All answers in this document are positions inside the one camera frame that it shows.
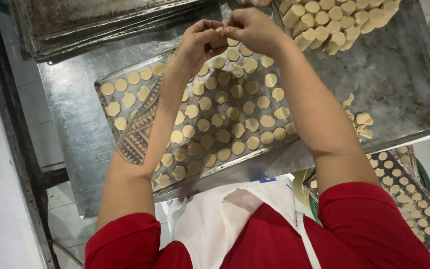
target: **white apron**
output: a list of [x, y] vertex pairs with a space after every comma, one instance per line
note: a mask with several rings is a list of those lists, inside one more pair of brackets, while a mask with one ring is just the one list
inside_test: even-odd
[[220, 186], [177, 199], [168, 210], [171, 239], [185, 245], [194, 269], [218, 269], [248, 218], [266, 203], [298, 232], [311, 266], [321, 269], [295, 200], [292, 183], [285, 176]]

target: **metal table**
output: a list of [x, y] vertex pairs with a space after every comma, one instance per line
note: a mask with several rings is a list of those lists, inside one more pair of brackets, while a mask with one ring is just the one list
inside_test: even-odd
[[[220, 0], [201, 16], [223, 21], [230, 10], [238, 7]], [[39, 64], [81, 217], [97, 216], [115, 146], [94, 81], [176, 46], [188, 26], [177, 25], [105, 44], [56, 64]], [[361, 35], [349, 51], [329, 57], [317, 49], [305, 55], [339, 100], [354, 93], [352, 112], [367, 111], [373, 117], [373, 139], [363, 139], [366, 152], [430, 137], [430, 36], [417, 0], [403, 1], [386, 27]], [[311, 155], [298, 139], [155, 199], [161, 202], [185, 197], [223, 184], [313, 166]]]

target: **person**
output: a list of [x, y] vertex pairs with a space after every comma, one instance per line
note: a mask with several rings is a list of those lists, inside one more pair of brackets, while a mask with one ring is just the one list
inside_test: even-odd
[[[151, 180], [184, 89], [227, 49], [216, 31], [274, 59], [299, 136], [313, 156], [320, 226], [297, 211], [283, 178], [229, 184], [169, 208], [173, 241], [159, 250]], [[207, 49], [206, 44], [223, 44]], [[201, 20], [116, 144], [85, 265], [94, 268], [430, 268], [430, 253], [380, 187], [343, 107], [264, 13], [236, 9]]]

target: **tribal tattoo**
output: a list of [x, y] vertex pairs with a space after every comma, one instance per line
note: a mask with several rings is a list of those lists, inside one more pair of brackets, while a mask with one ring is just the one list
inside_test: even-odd
[[144, 164], [164, 80], [165, 75], [162, 74], [117, 141], [116, 150], [126, 162], [135, 165]]

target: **raw cookie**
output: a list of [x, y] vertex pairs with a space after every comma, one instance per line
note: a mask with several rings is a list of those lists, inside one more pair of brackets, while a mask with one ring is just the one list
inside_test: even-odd
[[176, 180], [183, 180], [183, 178], [185, 177], [185, 167], [176, 166], [173, 169], [172, 175]]
[[372, 168], [376, 168], [379, 165], [377, 160], [374, 160], [374, 159], [369, 160], [369, 163], [371, 164]]
[[259, 147], [259, 145], [260, 145], [260, 139], [258, 139], [258, 137], [252, 136], [252, 137], [248, 138], [247, 146], [250, 150], [257, 149]]
[[240, 115], [240, 110], [238, 110], [238, 108], [232, 106], [232, 107], [228, 108], [228, 110], [226, 111], [226, 115], [231, 120], [236, 120], [238, 118], [238, 116]]
[[188, 100], [188, 91], [185, 89], [183, 91], [182, 102], [185, 102], [187, 100]]
[[225, 91], [221, 90], [218, 91], [215, 94], [215, 102], [219, 103], [219, 104], [223, 104], [225, 102], [228, 102], [228, 93], [226, 93]]
[[233, 98], [240, 99], [243, 96], [243, 87], [241, 85], [233, 85], [230, 92], [232, 93]]
[[393, 182], [394, 182], [394, 180], [391, 177], [389, 177], [389, 176], [383, 177], [383, 183], [384, 184], [391, 186], [393, 184]]
[[270, 99], [266, 96], [260, 96], [257, 101], [257, 106], [259, 108], [267, 108], [270, 105]]
[[399, 179], [399, 183], [401, 183], [402, 185], [408, 185], [409, 184], [409, 180], [406, 177], [402, 177]]
[[425, 232], [427, 235], [430, 235], [430, 226], [429, 226], [429, 227], [426, 227], [426, 228], [424, 229], [424, 232]]
[[147, 86], [140, 87], [139, 92], [137, 95], [139, 96], [139, 99], [141, 101], [145, 101], [147, 99], [147, 96], [149, 96], [149, 93], [151, 92], [151, 89], [149, 89]]
[[184, 148], [180, 147], [175, 150], [173, 155], [175, 156], [175, 159], [180, 162], [185, 159], [185, 156], [187, 155], [187, 151]]
[[273, 142], [273, 139], [275, 137], [273, 136], [272, 132], [264, 132], [261, 134], [261, 143], [263, 144], [270, 144]]
[[410, 193], [413, 193], [416, 191], [416, 187], [413, 184], [409, 184], [408, 186], [406, 186], [406, 190]]
[[120, 112], [120, 103], [119, 102], [110, 102], [110, 104], [106, 107], [107, 115], [115, 116]]
[[210, 128], [210, 123], [206, 119], [200, 119], [197, 122], [197, 127], [200, 131], [206, 132]]
[[222, 162], [228, 160], [231, 155], [232, 152], [226, 147], [218, 151], [218, 159]]
[[281, 140], [286, 137], [286, 130], [283, 127], [277, 127], [275, 131], [273, 131], [273, 137], [276, 140]]
[[278, 79], [277, 79], [277, 77], [275, 75], [268, 74], [268, 75], [265, 76], [265, 85], [268, 88], [274, 87], [277, 82], [278, 82]]
[[130, 84], [137, 84], [140, 82], [140, 75], [137, 72], [131, 72], [128, 76], [127, 76], [127, 81]]
[[216, 133], [216, 137], [219, 142], [225, 144], [230, 141], [230, 133], [225, 129], [221, 129], [220, 131], [218, 131], [218, 133]]
[[230, 82], [230, 73], [223, 71], [218, 75], [218, 83], [223, 86], [227, 85]]
[[245, 45], [242, 46], [240, 52], [242, 52], [242, 55], [245, 57], [251, 56], [253, 54], [253, 51], [249, 50]]
[[157, 75], [161, 76], [165, 70], [165, 64], [157, 63], [152, 67], [152, 72]]
[[405, 203], [405, 202], [408, 202], [408, 197], [404, 194], [399, 194], [398, 196], [396, 196], [396, 201]]
[[124, 103], [124, 106], [126, 107], [131, 107], [135, 104], [135, 101], [137, 100], [137, 98], [135, 98], [135, 95], [131, 92], [126, 92], [122, 102]]
[[418, 220], [418, 224], [421, 227], [427, 227], [427, 225], [428, 225], [427, 220], [425, 220], [425, 219]]
[[185, 120], [185, 116], [183, 115], [182, 111], [178, 111], [177, 118], [175, 119], [175, 124], [179, 125], [183, 123], [184, 120]]
[[264, 68], [268, 68], [275, 63], [275, 60], [273, 60], [273, 58], [270, 58], [270, 57], [264, 55], [260, 58], [260, 62]]
[[233, 40], [230, 37], [227, 38], [226, 41], [228, 42], [228, 45], [231, 46], [231, 47], [234, 47], [234, 46], [238, 45], [238, 43], [240, 43], [240, 41]]
[[152, 77], [152, 69], [150, 67], [142, 67], [140, 70], [140, 76], [143, 80], [149, 80]]
[[255, 59], [253, 59], [253, 58], [249, 58], [245, 62], [245, 64], [243, 65], [243, 69], [248, 74], [253, 74], [253, 72], [257, 69], [257, 66], [258, 66], [258, 62]]
[[116, 87], [112, 83], [105, 83], [100, 87], [100, 90], [105, 95], [111, 95], [115, 92]]
[[209, 77], [207, 81], [205, 81], [205, 87], [207, 89], [215, 89], [216, 88], [216, 78], [213, 76]]
[[233, 65], [231, 73], [232, 73], [232, 78], [242, 78], [243, 68], [239, 65]]
[[392, 171], [392, 175], [395, 177], [399, 177], [401, 174], [402, 174], [401, 170], [397, 168]]
[[419, 201], [419, 200], [421, 200], [421, 199], [422, 199], [422, 195], [421, 195], [420, 193], [413, 193], [413, 194], [411, 195], [411, 198], [412, 198], [413, 200], [415, 200], [415, 201]]
[[216, 162], [216, 156], [215, 154], [207, 154], [207, 156], [204, 157], [204, 164], [206, 168], [211, 168]]
[[182, 133], [184, 137], [192, 138], [195, 134], [195, 128], [192, 125], [185, 125]]
[[243, 127], [243, 124], [237, 123], [233, 125], [232, 134], [234, 134], [236, 138], [242, 137], [244, 133], [245, 133], [245, 128]]
[[252, 101], [247, 101], [243, 104], [243, 112], [250, 115], [255, 111], [255, 104]]
[[275, 110], [275, 113], [273, 113], [275, 117], [277, 117], [279, 120], [284, 120], [290, 116], [290, 110], [284, 107], [280, 107], [277, 110]]
[[198, 111], [199, 110], [196, 105], [188, 105], [187, 108], [185, 108], [185, 115], [193, 119], [198, 115]]
[[285, 125], [286, 133], [289, 135], [296, 133], [296, 126], [294, 122], [289, 122]]
[[384, 165], [385, 168], [391, 169], [394, 166], [394, 163], [391, 162], [391, 161], [385, 161], [383, 163], [383, 165]]
[[211, 148], [213, 143], [214, 143], [214, 139], [212, 138], [212, 136], [208, 134], [203, 135], [200, 138], [200, 145], [204, 147], [205, 150]]
[[198, 101], [198, 104], [200, 105], [201, 110], [209, 110], [212, 107], [212, 100], [206, 96], [203, 96]]
[[125, 89], [127, 89], [127, 81], [123, 78], [119, 78], [116, 81], [116, 89], [118, 91], [124, 91]]
[[215, 127], [218, 127], [218, 126], [220, 126], [220, 125], [223, 124], [223, 120], [224, 119], [225, 119], [224, 115], [222, 115], [222, 114], [215, 114], [215, 115], [212, 116], [212, 124]]
[[212, 67], [214, 69], [222, 69], [225, 66], [225, 59], [217, 56], [212, 60]]
[[192, 91], [193, 91], [193, 92], [194, 92], [194, 94], [196, 94], [196, 95], [202, 95], [202, 94], [204, 94], [204, 91], [205, 91], [204, 84], [203, 84], [203, 83], [200, 83], [200, 82], [195, 83], [195, 84], [192, 86]]
[[385, 159], [387, 159], [387, 153], [386, 152], [381, 152], [381, 153], [379, 153], [379, 156], [377, 158], [380, 161], [384, 161]]
[[229, 61], [236, 62], [240, 58], [240, 53], [238, 53], [238, 50], [236, 48], [229, 48], [226, 51], [226, 58]]
[[127, 120], [124, 117], [119, 117], [114, 121], [114, 126], [116, 126], [117, 130], [125, 130], [127, 128]]
[[188, 165], [188, 172], [190, 172], [190, 174], [192, 175], [196, 175], [198, 174], [198, 172], [200, 171], [200, 162], [196, 161], [196, 160], [192, 160]]
[[427, 208], [428, 204], [427, 204], [426, 200], [421, 200], [418, 202], [418, 206], [421, 208]]
[[200, 144], [198, 144], [197, 142], [191, 142], [190, 144], [188, 144], [188, 153], [190, 155], [196, 155], [200, 152], [200, 149]]
[[384, 169], [376, 168], [376, 169], [374, 170], [374, 173], [376, 173], [376, 175], [377, 175], [378, 177], [382, 177], [382, 176], [384, 175]]
[[272, 116], [263, 115], [261, 116], [260, 124], [263, 127], [272, 127], [273, 125], [275, 125], [275, 120], [272, 118]]
[[396, 194], [401, 190], [401, 187], [399, 185], [392, 185], [391, 188], [389, 188], [389, 192]]
[[167, 174], [160, 174], [155, 181], [157, 182], [159, 187], [165, 188], [166, 186], [169, 186], [170, 176]]
[[183, 133], [179, 130], [172, 131], [172, 135], [170, 136], [170, 139], [174, 143], [180, 144], [183, 141]]
[[247, 127], [248, 130], [254, 132], [258, 130], [258, 127], [260, 126], [260, 124], [258, 123], [258, 121], [255, 118], [249, 118], [245, 121], [245, 125]]
[[206, 74], [208, 74], [208, 64], [204, 64], [202, 65], [202, 68], [200, 69], [200, 71], [198, 71], [199, 76], [205, 76]]
[[254, 94], [258, 91], [258, 84], [256, 81], [250, 80], [245, 84], [245, 90], [247, 90], [249, 94]]
[[240, 155], [245, 151], [245, 144], [243, 144], [243, 142], [235, 142], [235, 144], [233, 144], [232, 146], [232, 152], [235, 155]]
[[275, 88], [271, 91], [271, 96], [279, 102], [285, 97], [285, 92], [282, 88]]

